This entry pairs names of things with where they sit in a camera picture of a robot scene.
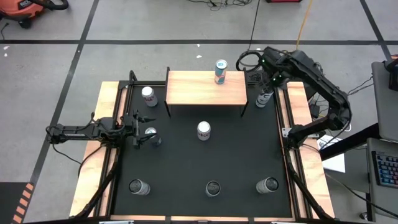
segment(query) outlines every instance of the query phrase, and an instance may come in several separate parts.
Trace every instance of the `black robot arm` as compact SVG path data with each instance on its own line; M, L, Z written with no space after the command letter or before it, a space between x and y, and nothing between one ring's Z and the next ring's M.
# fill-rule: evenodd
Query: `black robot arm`
M123 115L121 124L117 124L114 118L101 118L94 121L94 113L85 126L64 126L57 124L56 126L46 127L47 141L50 144L60 144L69 140L96 140L101 144L109 147L117 147L121 141L129 136L133 137L133 145L139 149L140 145L156 134L146 134L139 137L138 123L146 123L155 119L142 118L139 112L133 116Z
M347 94L332 84L319 69L318 64L301 50L288 53L267 47L262 55L258 51L248 51L236 62L237 70L241 70L240 61L247 55L257 55L259 58L258 65L249 72L262 67L262 88L281 87L289 80L299 79L309 84L329 102L328 114L324 118L305 126L296 124L292 127L287 137L288 147L298 148L308 135L325 129L340 130L350 122L351 109Z

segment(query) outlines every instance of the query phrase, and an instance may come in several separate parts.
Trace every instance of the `soda can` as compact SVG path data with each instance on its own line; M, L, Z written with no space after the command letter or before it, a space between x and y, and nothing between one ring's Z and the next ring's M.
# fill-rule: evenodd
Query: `soda can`
M210 138L210 124L206 121L202 121L198 124L198 138L202 141L206 141Z
M154 146L159 146L162 143L162 139L160 136L157 134L155 128L147 128L145 130L145 134L156 134L155 136L152 136L149 141L154 145Z
M208 197L215 197L218 194L220 194L220 191L221 191L221 186L217 181L212 180L206 184L205 192Z
M224 83L227 66L228 64L226 63L226 60L220 59L216 62L216 75L214 77L214 80L217 84Z
M150 186L140 179L134 179L129 184L129 190L132 194L148 195L150 192Z
M274 94L273 90L268 92L261 90L260 94L257 96L256 106L259 108L265 107L273 94Z
M264 180L260 180L257 184L256 184L256 190L260 193L260 194L266 194L269 192L274 192L278 189L278 181L273 178L273 177L268 177Z
M155 96L155 91L149 86L145 86L141 91L142 97L144 97L147 106L156 106L157 98Z

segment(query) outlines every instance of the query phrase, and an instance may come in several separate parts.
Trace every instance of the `white paper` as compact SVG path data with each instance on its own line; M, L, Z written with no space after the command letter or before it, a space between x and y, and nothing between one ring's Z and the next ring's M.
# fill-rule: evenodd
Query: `white paper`
M318 147L322 148L328 141L330 141L333 136L324 135L322 138L318 139ZM331 143L327 144L327 146L331 146L333 143L340 141L340 138L335 138ZM334 170L337 172L346 172L346 165L344 162L344 154L340 154L338 156L332 157L322 162L323 168L328 170Z

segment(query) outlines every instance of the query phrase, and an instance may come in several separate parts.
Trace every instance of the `yellow cable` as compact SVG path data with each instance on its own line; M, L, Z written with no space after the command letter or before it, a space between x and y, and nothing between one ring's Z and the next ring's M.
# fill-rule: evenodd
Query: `yellow cable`
M303 28L304 28L305 21L307 21L307 17L308 17L308 13L310 12L310 8L311 8L311 5L312 5L312 1L313 1L313 0L310 0L310 4L308 5L308 9L307 9L307 11L305 12L305 16L304 16L303 23L301 24L300 32L298 33L298 38L297 38L297 43L296 43L296 50L299 49L300 36L301 36L301 33L303 32Z

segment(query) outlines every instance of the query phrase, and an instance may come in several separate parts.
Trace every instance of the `orange vacuum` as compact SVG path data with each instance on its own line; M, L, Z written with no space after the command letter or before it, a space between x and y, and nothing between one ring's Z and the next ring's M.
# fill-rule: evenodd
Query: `orange vacuum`
M68 0L55 4L51 0L0 0L0 19L17 21L22 28L28 29L32 19L40 15L44 9L64 10L69 7Z

